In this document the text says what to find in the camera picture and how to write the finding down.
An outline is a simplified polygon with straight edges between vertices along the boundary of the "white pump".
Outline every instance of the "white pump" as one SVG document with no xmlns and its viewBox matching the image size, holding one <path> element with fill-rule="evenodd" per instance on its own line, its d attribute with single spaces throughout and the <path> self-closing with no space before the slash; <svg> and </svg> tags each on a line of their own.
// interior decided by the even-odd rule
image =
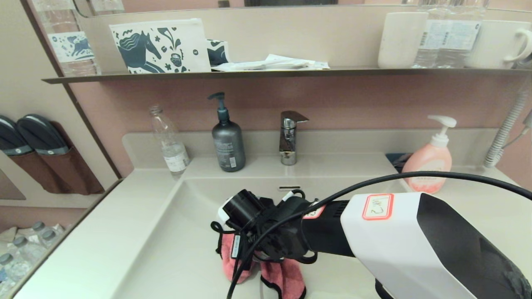
<svg viewBox="0 0 532 299">
<path fill-rule="evenodd" d="M 432 137 L 430 144 L 436 147 L 446 147 L 449 143 L 449 137 L 446 134 L 447 129 L 456 127 L 456 119 L 443 115 L 429 115 L 428 118 L 439 121 L 443 125 L 442 131 Z"/>
</svg>

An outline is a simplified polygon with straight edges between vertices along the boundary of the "gray pump bottle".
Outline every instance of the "gray pump bottle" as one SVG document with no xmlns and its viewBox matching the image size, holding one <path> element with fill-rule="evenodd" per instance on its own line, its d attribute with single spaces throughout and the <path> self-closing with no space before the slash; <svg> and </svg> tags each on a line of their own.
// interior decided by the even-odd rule
<svg viewBox="0 0 532 299">
<path fill-rule="evenodd" d="M 208 99 L 217 99 L 218 119 L 220 122 L 212 128 L 214 147 L 218 155 L 218 162 L 223 171 L 235 172 L 246 164 L 244 142 L 240 126 L 229 120 L 229 111 L 223 104 L 225 93 L 215 93 Z"/>
</svg>

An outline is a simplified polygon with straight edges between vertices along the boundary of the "vanity countertop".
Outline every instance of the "vanity countertop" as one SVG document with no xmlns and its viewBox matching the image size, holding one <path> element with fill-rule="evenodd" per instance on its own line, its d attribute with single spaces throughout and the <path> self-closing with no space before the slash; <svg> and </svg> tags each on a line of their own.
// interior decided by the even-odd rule
<svg viewBox="0 0 532 299">
<path fill-rule="evenodd" d="M 455 167 L 453 170 L 513 182 L 497 169 Z M 293 167 L 281 165 L 277 155 L 251 156 L 248 165 L 236 173 L 222 172 L 215 157 L 198 157 L 178 181 L 166 169 L 136 169 L 71 232 L 15 299 L 116 298 L 117 290 L 172 200 L 171 195 L 187 179 L 377 177 L 394 172 L 382 153 L 301 155 Z M 466 219 L 532 278 L 529 200 L 492 186 L 458 180 L 448 180 L 437 196 L 463 211 Z M 224 298 L 228 286 L 229 282 L 212 287 Z"/>
</svg>

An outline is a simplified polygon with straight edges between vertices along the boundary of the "mug handle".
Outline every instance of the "mug handle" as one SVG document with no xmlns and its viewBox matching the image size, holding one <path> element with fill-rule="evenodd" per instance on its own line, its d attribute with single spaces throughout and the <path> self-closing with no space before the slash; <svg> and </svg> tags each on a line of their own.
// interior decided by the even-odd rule
<svg viewBox="0 0 532 299">
<path fill-rule="evenodd" d="M 526 39 L 526 46 L 523 52 L 521 54 L 517 55 L 516 57 L 512 57 L 510 55 L 506 56 L 503 60 L 504 62 L 515 62 L 519 60 L 523 60 L 527 58 L 530 54 L 532 54 L 532 32 L 527 29 L 519 29 L 516 32 L 517 36 L 524 36 Z"/>
</svg>

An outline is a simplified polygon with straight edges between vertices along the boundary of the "soap dispenser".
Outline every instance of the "soap dispenser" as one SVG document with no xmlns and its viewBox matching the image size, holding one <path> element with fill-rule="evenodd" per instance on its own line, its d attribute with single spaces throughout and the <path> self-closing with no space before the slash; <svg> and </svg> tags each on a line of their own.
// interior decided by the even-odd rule
<svg viewBox="0 0 532 299">
<path fill-rule="evenodd" d="M 434 135 L 427 145 L 415 152 L 406 162 L 403 172 L 412 171 L 450 171 L 452 158 L 447 144 L 447 129 L 456 127 L 456 120 L 442 115 L 429 115 L 429 119 L 439 121 L 443 128 Z M 405 179 L 410 188 L 416 192 L 436 193 L 445 182 L 445 178 L 415 177 Z"/>
<path fill-rule="evenodd" d="M 217 99 L 219 104 L 218 119 L 220 122 L 212 129 L 218 163 L 223 171 L 238 171 L 246 164 L 242 130 L 239 125 L 229 120 L 229 111 L 223 103 L 225 93 L 215 93 L 208 99 Z"/>
</svg>

